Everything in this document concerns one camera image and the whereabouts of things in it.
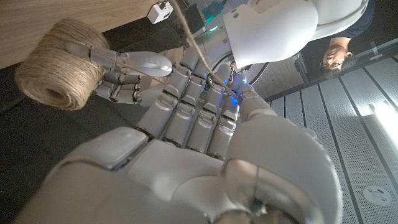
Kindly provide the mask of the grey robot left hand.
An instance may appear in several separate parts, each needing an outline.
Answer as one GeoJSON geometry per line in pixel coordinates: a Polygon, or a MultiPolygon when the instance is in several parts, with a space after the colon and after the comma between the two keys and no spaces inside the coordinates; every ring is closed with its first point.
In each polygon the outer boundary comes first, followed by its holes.
{"type": "Polygon", "coordinates": [[[162,110],[198,104],[207,79],[212,93],[222,99],[232,93],[228,74],[214,72],[198,44],[167,50],[119,53],[84,42],[68,41],[68,53],[99,66],[99,79],[91,92],[120,104],[155,106],[162,110]]]}

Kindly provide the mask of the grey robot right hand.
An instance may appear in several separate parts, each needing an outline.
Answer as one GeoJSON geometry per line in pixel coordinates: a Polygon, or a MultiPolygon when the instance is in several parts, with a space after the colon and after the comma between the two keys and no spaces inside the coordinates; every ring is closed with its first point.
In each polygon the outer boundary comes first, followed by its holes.
{"type": "Polygon", "coordinates": [[[48,174],[16,223],[340,223],[340,182],[308,129],[243,80],[193,112],[189,75],[226,50],[189,48],[136,128],[81,144],[48,174]]]}

